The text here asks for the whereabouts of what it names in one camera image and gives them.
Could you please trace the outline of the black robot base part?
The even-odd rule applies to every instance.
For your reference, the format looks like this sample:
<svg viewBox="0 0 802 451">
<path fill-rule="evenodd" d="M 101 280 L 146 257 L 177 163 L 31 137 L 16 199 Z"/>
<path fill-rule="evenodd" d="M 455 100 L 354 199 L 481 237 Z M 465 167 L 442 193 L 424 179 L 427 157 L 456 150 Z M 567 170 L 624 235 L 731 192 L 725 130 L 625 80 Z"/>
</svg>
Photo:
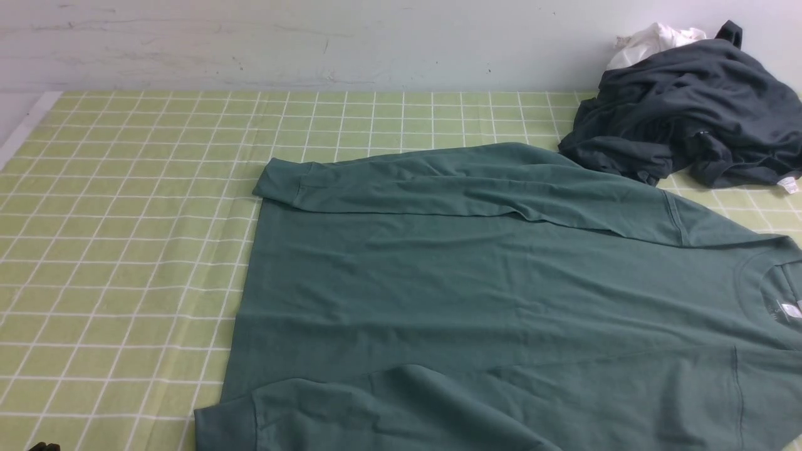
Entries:
<svg viewBox="0 0 802 451">
<path fill-rule="evenodd" d="M 59 443 L 38 442 L 31 446 L 28 451 L 60 451 Z"/>
</svg>

